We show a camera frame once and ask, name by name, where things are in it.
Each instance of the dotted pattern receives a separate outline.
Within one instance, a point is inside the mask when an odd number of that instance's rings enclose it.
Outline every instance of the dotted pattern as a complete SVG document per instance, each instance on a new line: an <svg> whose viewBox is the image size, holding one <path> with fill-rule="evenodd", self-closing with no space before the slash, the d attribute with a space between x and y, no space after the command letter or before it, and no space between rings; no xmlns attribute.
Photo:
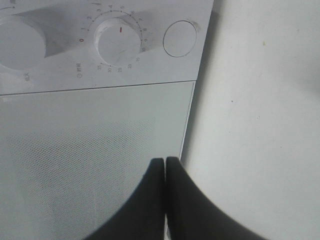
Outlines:
<svg viewBox="0 0 320 240"><path fill-rule="evenodd" d="M80 240L105 223L146 171L153 127L144 120L7 137L28 219L45 224L37 239Z"/></svg>

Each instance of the white microwave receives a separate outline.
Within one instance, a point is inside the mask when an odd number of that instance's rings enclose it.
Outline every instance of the white microwave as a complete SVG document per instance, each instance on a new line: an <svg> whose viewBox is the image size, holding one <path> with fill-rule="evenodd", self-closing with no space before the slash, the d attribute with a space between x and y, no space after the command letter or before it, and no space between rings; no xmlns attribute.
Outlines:
<svg viewBox="0 0 320 240"><path fill-rule="evenodd" d="M213 0L0 2L0 238L80 240L181 156Z"/></svg>

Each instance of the white surface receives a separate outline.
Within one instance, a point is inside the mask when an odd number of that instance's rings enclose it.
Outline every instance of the white surface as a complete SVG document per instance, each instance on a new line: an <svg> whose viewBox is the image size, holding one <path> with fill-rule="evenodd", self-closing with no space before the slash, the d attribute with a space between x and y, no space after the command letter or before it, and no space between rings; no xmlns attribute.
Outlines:
<svg viewBox="0 0 320 240"><path fill-rule="evenodd" d="M19 14L39 24L46 36L47 54L28 71L0 66L0 95L195 81L213 0L201 4L186 4L185 0L15 2L0 1L0 18ZM124 66L106 64L94 46L101 20L111 18L130 23L142 39L140 53ZM163 46L166 30L177 21L189 21L197 31L194 47L184 57L168 55Z"/></svg>
<svg viewBox="0 0 320 240"><path fill-rule="evenodd" d="M180 155L194 84L0 96L0 239L100 227L152 158Z"/></svg>
<svg viewBox="0 0 320 240"><path fill-rule="evenodd" d="M213 10L187 169L255 232L319 240L320 2L216 0Z"/></svg>
<svg viewBox="0 0 320 240"><path fill-rule="evenodd" d="M43 61L46 37L41 28L22 16L0 19L0 65L26 70Z"/></svg>
<svg viewBox="0 0 320 240"><path fill-rule="evenodd" d="M141 41L136 30L121 18L102 22L94 34L97 54L112 66L130 64L140 52Z"/></svg>
<svg viewBox="0 0 320 240"><path fill-rule="evenodd" d="M172 57L184 57L194 48L197 40L197 32L192 23L177 21L165 32L163 47Z"/></svg>

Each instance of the timer dial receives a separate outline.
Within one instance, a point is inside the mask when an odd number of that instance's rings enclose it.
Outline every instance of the timer dial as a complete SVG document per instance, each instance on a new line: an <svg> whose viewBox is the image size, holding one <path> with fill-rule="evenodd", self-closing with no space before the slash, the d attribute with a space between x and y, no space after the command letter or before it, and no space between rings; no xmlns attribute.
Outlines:
<svg viewBox="0 0 320 240"><path fill-rule="evenodd" d="M115 17L103 21L94 34L94 47L111 66L124 66L140 52L141 38L128 22Z"/></svg>

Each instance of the control panel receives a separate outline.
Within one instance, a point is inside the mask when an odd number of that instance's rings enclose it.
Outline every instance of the control panel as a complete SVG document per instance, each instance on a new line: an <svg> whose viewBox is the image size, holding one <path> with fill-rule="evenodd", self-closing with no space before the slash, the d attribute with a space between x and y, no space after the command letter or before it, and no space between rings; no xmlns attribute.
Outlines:
<svg viewBox="0 0 320 240"><path fill-rule="evenodd" d="M212 0L2 0L0 95L195 81Z"/></svg>

